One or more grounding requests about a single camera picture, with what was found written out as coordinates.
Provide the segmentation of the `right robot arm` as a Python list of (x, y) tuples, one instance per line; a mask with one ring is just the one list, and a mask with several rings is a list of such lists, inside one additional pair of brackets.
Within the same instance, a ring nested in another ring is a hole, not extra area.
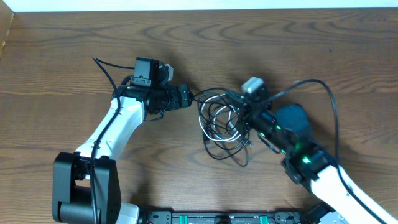
[(336, 213), (347, 223), (397, 223), (354, 183), (338, 156), (332, 156), (314, 138), (305, 110), (291, 104), (271, 112), (271, 97), (251, 93), (229, 95), (238, 114), (240, 131), (256, 131), (269, 146), (285, 154), (281, 164), (295, 184), (305, 187), (323, 205), (311, 214), (308, 222), (320, 221)]

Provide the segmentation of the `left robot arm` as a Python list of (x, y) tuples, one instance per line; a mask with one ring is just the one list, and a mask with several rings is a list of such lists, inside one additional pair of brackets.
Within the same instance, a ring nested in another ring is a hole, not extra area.
[(52, 216), (62, 223), (145, 223), (140, 208), (121, 199), (117, 163), (134, 130), (149, 113), (191, 105), (188, 85), (120, 85), (94, 133), (75, 152), (53, 163)]

